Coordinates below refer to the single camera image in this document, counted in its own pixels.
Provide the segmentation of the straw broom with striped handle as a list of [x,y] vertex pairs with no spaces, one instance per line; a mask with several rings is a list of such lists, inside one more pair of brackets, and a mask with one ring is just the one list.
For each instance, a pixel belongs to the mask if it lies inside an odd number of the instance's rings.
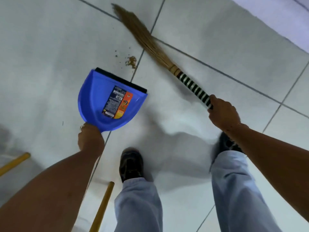
[[114,13],[122,21],[125,27],[131,32],[139,45],[163,68],[173,74],[184,86],[186,86],[208,109],[213,109],[209,95],[189,76],[187,76],[156,43],[155,39],[140,21],[130,11],[127,11],[118,4],[111,4]]

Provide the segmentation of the person's black shoe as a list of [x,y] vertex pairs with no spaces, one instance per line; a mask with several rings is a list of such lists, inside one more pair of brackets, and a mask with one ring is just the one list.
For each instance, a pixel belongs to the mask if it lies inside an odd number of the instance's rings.
[[231,140],[226,133],[222,132],[218,140],[218,153],[224,151],[237,151],[244,153],[237,143]]
[[134,178],[144,178],[144,161],[140,152],[133,147],[123,150],[120,158],[119,174],[124,181]]

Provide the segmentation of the person's black left shoe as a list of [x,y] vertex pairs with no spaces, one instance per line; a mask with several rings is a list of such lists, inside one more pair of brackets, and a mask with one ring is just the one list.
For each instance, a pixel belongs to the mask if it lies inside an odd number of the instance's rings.
[[124,181],[134,178],[144,178],[144,161],[140,152],[133,147],[123,150],[120,158],[119,174]]

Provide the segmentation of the person's right forearm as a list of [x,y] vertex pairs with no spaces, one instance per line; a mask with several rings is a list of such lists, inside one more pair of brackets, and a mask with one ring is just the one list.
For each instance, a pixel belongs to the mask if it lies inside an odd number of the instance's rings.
[[272,187],[309,223],[309,151],[250,129],[224,130]]

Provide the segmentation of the person's black right shoe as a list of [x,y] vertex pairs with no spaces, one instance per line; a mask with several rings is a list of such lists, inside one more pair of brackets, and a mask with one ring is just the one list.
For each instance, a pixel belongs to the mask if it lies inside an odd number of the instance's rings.
[[226,133],[222,132],[218,140],[218,153],[224,151],[237,151],[244,153],[237,143],[231,140]]

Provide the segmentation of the yellow wooden stick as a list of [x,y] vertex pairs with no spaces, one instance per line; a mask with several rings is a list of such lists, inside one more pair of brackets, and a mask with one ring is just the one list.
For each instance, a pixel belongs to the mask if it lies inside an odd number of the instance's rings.
[[22,155],[16,157],[15,159],[11,160],[4,166],[0,167],[0,177],[24,162],[25,160],[29,159],[31,157],[31,154],[29,152],[25,152]]
[[108,202],[110,200],[113,188],[114,188],[115,183],[114,182],[109,182],[107,185],[106,192],[104,194],[104,197],[102,199],[102,202],[98,208],[98,211],[96,213],[96,216],[94,218],[94,221],[90,227],[89,232],[99,232]]

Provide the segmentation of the person's light blue trousers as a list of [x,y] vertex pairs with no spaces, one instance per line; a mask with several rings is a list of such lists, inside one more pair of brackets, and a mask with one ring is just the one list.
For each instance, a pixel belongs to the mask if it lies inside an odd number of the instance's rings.
[[163,192],[145,178],[122,183],[114,232],[193,232],[213,205],[221,232],[282,232],[248,169],[245,154],[221,152],[201,186]]

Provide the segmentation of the pile of brown dirt crumbs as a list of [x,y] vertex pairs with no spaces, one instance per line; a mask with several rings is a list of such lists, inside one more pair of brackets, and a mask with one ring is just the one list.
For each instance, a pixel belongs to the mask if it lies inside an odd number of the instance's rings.
[[131,68],[132,70],[137,68],[137,58],[131,51],[131,47],[125,48],[124,50],[114,50],[114,58],[118,64],[121,65],[121,68],[124,66]]

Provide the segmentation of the blue plastic dustpan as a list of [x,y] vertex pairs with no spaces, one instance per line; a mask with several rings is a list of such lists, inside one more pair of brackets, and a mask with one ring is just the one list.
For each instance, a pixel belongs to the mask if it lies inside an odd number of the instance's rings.
[[79,91],[79,113],[100,132],[114,131],[133,119],[147,96],[147,89],[97,67]]

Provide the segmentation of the person's left hand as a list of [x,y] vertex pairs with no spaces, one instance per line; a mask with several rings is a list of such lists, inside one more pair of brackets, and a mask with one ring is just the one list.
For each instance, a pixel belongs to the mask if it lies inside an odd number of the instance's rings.
[[104,151],[105,141],[96,126],[84,123],[78,134],[78,146],[81,152],[98,158]]

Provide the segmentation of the person's right hand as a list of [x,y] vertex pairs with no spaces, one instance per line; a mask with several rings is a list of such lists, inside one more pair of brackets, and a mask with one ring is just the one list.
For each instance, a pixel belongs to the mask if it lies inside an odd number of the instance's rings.
[[229,133],[235,126],[241,123],[236,108],[223,99],[210,95],[212,109],[208,109],[211,122],[225,133]]

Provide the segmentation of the person's left forearm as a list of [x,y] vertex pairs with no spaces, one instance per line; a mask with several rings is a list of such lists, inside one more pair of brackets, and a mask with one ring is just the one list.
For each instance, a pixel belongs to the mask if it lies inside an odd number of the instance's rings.
[[83,150],[37,175],[0,208],[0,232],[71,232],[101,155]]

